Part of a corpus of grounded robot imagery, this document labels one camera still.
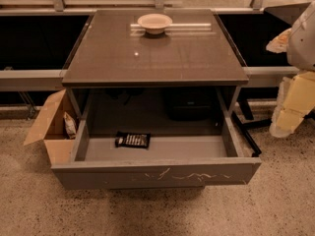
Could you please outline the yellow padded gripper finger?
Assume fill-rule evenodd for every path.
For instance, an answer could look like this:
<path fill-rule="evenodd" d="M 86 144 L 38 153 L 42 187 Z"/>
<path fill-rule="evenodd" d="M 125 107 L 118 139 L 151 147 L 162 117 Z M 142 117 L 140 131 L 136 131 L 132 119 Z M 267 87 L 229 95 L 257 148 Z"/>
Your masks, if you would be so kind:
<path fill-rule="evenodd" d="M 280 83 L 277 106 L 272 116 L 270 133 L 276 138 L 293 134 L 304 117 L 315 108 L 315 73 L 302 72 Z"/>
<path fill-rule="evenodd" d="M 267 44 L 266 50 L 273 53 L 286 52 L 290 34 L 291 34 L 291 29 L 284 30 Z"/>

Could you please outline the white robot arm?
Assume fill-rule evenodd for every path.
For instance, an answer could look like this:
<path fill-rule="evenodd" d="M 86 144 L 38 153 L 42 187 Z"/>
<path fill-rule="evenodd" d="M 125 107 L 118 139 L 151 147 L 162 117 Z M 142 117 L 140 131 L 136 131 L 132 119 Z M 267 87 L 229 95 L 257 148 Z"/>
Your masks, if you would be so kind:
<path fill-rule="evenodd" d="M 276 138 L 293 134 L 304 117 L 315 108 L 315 1 L 266 46 L 274 53 L 286 53 L 287 62 L 299 72 L 292 79 L 283 77 L 270 133 Z"/>

